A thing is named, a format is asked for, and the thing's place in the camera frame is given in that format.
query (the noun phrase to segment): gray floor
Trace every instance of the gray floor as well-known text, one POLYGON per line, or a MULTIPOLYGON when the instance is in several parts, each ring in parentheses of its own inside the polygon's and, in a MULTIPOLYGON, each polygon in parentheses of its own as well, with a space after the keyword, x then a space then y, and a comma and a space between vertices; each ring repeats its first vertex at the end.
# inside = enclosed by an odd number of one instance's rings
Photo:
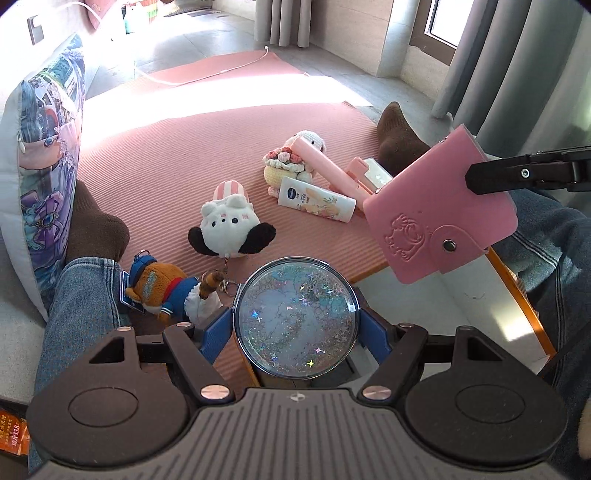
MULTIPOLYGON (((262 50, 265 44, 254 40, 253 31, 253 21, 225 12, 158 18, 144 31, 126 35, 105 52, 87 98, 137 77, 134 65, 145 73, 153 73, 214 55, 262 50)), ((424 142, 433 145, 449 131, 447 119, 438 120, 429 115, 433 101, 401 80, 373 77, 314 45, 269 47, 294 67, 313 76, 330 76, 365 98, 372 106, 359 109, 376 123, 384 108, 397 101, 424 142)))

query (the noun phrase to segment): jeans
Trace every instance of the jeans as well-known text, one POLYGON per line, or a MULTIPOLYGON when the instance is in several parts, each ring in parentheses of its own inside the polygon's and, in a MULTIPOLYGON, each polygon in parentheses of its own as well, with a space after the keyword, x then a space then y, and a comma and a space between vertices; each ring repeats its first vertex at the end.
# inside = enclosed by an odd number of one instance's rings
MULTIPOLYGON (((591 219, 529 190, 511 193, 519 227, 493 247, 524 282, 534 308, 559 350, 588 321, 591 308, 591 219)), ((81 258, 63 270, 50 310, 37 371, 38 392, 86 348, 128 319, 118 312, 119 265, 81 258)), ((591 339, 584 339, 553 372, 550 381, 564 398, 568 426, 551 463, 571 478, 589 478, 580 459, 577 428, 591 393, 591 339)), ((40 464, 35 451, 30 469, 40 464)))
MULTIPOLYGON (((56 285, 37 367, 35 393, 40 392, 87 348, 122 325, 119 312, 118 263, 106 258, 78 258, 68 263, 56 285)), ((41 465, 34 446, 29 471, 41 465)))
MULTIPOLYGON (((544 193, 516 190, 511 197, 517 231, 493 248, 525 284, 558 351, 591 320, 591 219, 544 193)), ((582 460, 577 447, 579 419, 591 395, 591 338, 582 339, 549 376, 568 412, 550 463, 569 478, 591 478, 591 460, 582 460)))

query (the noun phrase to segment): white power cable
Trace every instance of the white power cable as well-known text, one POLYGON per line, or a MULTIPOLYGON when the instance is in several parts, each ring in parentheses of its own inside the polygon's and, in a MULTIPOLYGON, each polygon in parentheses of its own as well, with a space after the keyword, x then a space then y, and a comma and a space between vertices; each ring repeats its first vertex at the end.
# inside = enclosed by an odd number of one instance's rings
MULTIPOLYGON (((99 17, 99 16, 96 14, 96 12, 95 12, 93 9, 91 9, 91 7, 89 7, 88 5, 86 5, 86 4, 85 4, 85 3, 83 3, 83 2, 69 2, 69 3, 67 3, 67 4, 60 5, 59 7, 56 7, 56 8, 54 8, 53 10, 54 10, 54 11, 56 11, 56 12, 59 12, 60 10, 64 10, 64 9, 66 9, 66 8, 68 8, 68 7, 72 6, 72 5, 80 5, 81 7, 84 7, 84 8, 86 8, 86 9, 87 9, 87 10, 88 10, 88 11, 89 11, 91 14, 93 14, 93 15, 95 16, 95 18, 96 18, 97 22, 99 23, 99 25, 102 25, 102 19, 101 19, 101 17, 99 17)), ((36 19, 34 20, 34 22, 35 22, 35 24, 41 24, 41 22, 40 22, 40 20, 39 20, 38 18, 36 18, 36 19)), ((265 45, 265 53, 264 53, 264 54, 263 54, 261 57, 257 58, 256 60, 250 61, 250 62, 248 62, 248 63, 245 63, 245 64, 243 64, 243 65, 238 65, 237 67, 232 67, 231 69, 220 70, 220 71, 219 71, 219 72, 217 72, 217 73, 212 73, 211 75, 207 75, 207 76, 205 76, 205 77, 201 77, 201 78, 194 79, 194 80, 188 80, 187 82, 181 82, 181 83, 167 82, 166 80, 158 80, 157 78, 154 78, 154 77, 152 77, 151 75, 148 75, 147 73, 144 73, 144 72, 142 72, 142 71, 141 71, 139 68, 137 68, 137 67, 135 66, 135 62, 134 62, 134 69, 135 69, 135 71, 136 71, 136 72, 138 72, 138 73, 139 73, 139 74, 140 74, 142 77, 144 77, 144 78, 147 78, 148 80, 151 80, 151 81, 152 81, 152 82, 154 82, 154 83, 161 83, 162 85, 170 85, 170 86, 172 86, 172 87, 180 87, 180 86, 182 86, 182 85, 187 85, 187 84, 189 84, 189 83, 194 83, 194 82, 200 82, 201 80, 210 79, 210 78, 212 78, 212 77, 215 77, 215 76, 217 76, 217 75, 221 75, 222 73, 231 72, 232 70, 238 70, 238 69, 241 69, 241 68, 243 68, 243 67, 246 67, 246 66, 252 65, 253 63, 256 63, 256 62, 258 62, 259 60, 262 60, 262 59, 264 59, 264 58, 267 56, 267 54, 268 54, 268 53, 269 53, 269 47, 265 45)))

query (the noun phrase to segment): glitter compact mirror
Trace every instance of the glitter compact mirror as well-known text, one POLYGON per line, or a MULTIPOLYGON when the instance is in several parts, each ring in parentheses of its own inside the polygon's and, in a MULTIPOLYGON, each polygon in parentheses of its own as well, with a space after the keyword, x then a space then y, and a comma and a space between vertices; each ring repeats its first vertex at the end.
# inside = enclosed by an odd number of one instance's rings
POLYGON ((234 328, 250 361, 276 377, 306 380, 341 363, 357 338, 359 304, 328 264, 275 260, 240 288, 234 328))

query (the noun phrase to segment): pink foam mat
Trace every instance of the pink foam mat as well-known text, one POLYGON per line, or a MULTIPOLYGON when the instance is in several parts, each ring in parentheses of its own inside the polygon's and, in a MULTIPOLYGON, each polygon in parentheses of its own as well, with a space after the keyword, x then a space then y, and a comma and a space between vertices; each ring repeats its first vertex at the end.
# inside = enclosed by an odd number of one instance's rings
MULTIPOLYGON (((183 82, 261 54, 212 57, 156 75, 183 82)), ((148 249, 189 275, 222 268, 223 260, 195 253, 187 233, 201 222, 201 206, 212 199, 218 184, 237 180, 260 220, 273 224, 277 236, 259 254, 230 259, 232 280, 244 281, 267 262, 291 255, 326 261, 351 282, 383 268, 385 260, 361 214, 349 223, 336 222, 278 206, 267 195, 262 158, 299 130, 324 138, 327 155, 341 167, 356 155, 377 154, 375 125, 352 105, 322 103, 312 90, 314 103, 305 103, 306 89, 315 85, 310 80, 269 53, 255 64, 204 82, 169 87, 140 79, 90 99, 78 178, 105 212, 128 225, 131 240, 122 266, 129 268, 133 256, 148 249), (290 88, 283 92, 288 79, 290 88), (276 104, 261 101, 269 95, 276 104), (229 98, 236 102, 229 105, 229 98), (234 108, 236 103, 241 107, 234 108), (191 109, 201 113, 191 114, 191 109)), ((327 186, 320 177, 314 182, 327 186)))

